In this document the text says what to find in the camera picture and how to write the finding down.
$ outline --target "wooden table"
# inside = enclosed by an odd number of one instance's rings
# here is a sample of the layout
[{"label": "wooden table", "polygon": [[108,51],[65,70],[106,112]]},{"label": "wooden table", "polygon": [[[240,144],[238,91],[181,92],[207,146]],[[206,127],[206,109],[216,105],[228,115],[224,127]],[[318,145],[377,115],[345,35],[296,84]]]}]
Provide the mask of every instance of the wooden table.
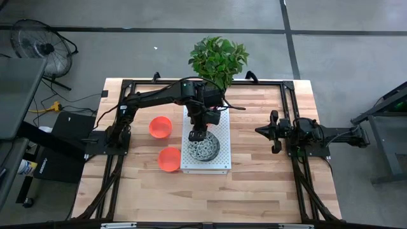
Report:
[{"label": "wooden table", "polygon": [[[108,78],[97,119],[118,102],[123,78]],[[294,81],[300,116],[318,120],[308,80]],[[137,91],[157,90],[163,85],[139,85]],[[157,156],[167,146],[181,148],[183,107],[167,104],[138,110],[132,123],[132,141],[125,157],[116,204],[115,221],[296,223],[300,212],[291,160],[285,151],[271,154],[272,142],[255,133],[269,123],[270,111],[283,116],[280,90],[276,86],[232,86],[226,98],[246,111],[230,110],[231,171],[226,175],[167,173],[158,168]],[[157,116],[171,119],[168,139],[154,139],[148,125]],[[100,121],[105,130],[114,121],[111,112]],[[310,158],[314,188],[329,210],[340,218],[331,171],[320,158]],[[72,216],[78,216],[100,190],[106,156],[86,163]],[[105,211],[110,193],[107,194]],[[308,215],[309,199],[305,195]]]}]

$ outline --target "gray floor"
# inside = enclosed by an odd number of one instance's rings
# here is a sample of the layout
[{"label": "gray floor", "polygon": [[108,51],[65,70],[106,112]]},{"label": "gray floor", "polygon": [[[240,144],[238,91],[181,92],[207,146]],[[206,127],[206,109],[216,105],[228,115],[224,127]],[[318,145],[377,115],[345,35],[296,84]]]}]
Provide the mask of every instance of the gray floor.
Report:
[{"label": "gray floor", "polygon": [[[407,3],[403,0],[286,0],[292,29],[407,30]],[[283,29],[278,0],[182,1],[89,0],[10,1],[0,22],[33,18],[50,25],[161,28]],[[59,90],[77,99],[100,92],[107,77],[163,77],[192,75],[186,64],[194,43],[211,34],[66,32],[79,49],[70,73],[61,79],[74,89]],[[244,43],[251,54],[249,67],[259,78],[292,79],[283,35],[222,34]],[[9,34],[0,31],[0,53],[13,55]],[[407,37],[294,36],[301,78],[311,80],[321,123],[349,127],[349,120],[370,108],[383,94],[406,81]],[[37,101],[51,95],[40,86]],[[75,103],[97,108],[99,98]],[[28,114],[31,121],[34,114]],[[56,115],[41,119],[52,126]],[[372,186],[370,179],[387,168],[372,141],[366,149],[332,144],[332,165],[341,213],[345,220],[407,227],[407,183]],[[75,185],[38,182],[37,202],[31,209],[13,203],[21,184],[0,213],[0,224],[65,219]]]}]

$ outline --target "plastic bowl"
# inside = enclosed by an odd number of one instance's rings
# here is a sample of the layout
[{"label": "plastic bowl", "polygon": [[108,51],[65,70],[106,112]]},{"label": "plastic bowl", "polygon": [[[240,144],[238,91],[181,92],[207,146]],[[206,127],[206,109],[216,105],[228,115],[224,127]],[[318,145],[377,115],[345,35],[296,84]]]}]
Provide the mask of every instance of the plastic bowl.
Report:
[{"label": "plastic bowl", "polygon": [[171,134],[172,124],[165,116],[159,116],[153,119],[149,125],[150,134],[156,138],[165,138]]},{"label": "plastic bowl", "polygon": [[175,147],[167,147],[158,155],[158,166],[165,172],[174,172],[181,165],[181,152]]}]

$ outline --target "caster wheel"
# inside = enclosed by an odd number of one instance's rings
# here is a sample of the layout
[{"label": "caster wheel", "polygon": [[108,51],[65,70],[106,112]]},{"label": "caster wheel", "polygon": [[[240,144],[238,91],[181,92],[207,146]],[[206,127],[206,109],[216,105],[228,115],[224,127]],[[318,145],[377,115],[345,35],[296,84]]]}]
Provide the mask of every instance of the caster wheel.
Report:
[{"label": "caster wheel", "polygon": [[25,201],[23,203],[24,208],[30,208],[34,205],[34,199],[33,198],[25,198]]}]

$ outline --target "green leaves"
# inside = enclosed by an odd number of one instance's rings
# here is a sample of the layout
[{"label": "green leaves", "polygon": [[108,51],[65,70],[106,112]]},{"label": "green leaves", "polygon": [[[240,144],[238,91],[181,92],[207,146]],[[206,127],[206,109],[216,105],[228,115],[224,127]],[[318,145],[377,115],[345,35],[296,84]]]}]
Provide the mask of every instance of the green leaves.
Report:
[{"label": "green leaves", "polygon": [[203,38],[194,45],[191,52],[193,70],[199,76],[215,81],[221,88],[231,85],[233,75],[243,71],[242,66],[247,65],[247,57],[243,44],[215,38]]}]

